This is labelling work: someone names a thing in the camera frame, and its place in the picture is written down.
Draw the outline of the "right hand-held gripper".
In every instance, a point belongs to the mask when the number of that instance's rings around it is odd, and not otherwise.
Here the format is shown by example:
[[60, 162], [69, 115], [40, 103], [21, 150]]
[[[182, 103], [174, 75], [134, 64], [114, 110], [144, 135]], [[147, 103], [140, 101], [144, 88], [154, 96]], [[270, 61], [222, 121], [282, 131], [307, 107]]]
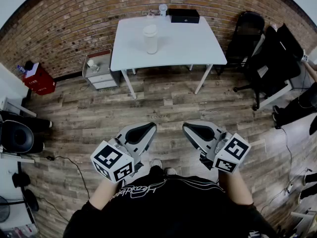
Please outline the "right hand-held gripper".
[[194, 120], [183, 124], [183, 132], [196, 149], [201, 152], [200, 161], [209, 170], [212, 168], [234, 173], [251, 149], [240, 135], [232, 135], [210, 121]]

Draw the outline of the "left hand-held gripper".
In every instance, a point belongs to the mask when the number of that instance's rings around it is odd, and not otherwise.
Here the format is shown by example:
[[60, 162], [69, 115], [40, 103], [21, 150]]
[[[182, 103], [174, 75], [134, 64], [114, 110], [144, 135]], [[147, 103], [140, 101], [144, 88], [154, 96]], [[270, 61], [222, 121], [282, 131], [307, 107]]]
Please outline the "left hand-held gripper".
[[91, 155], [96, 171], [112, 183], [134, 176], [143, 166], [141, 154], [147, 151], [156, 131], [154, 122], [138, 122], [124, 127], [110, 141], [102, 141]]

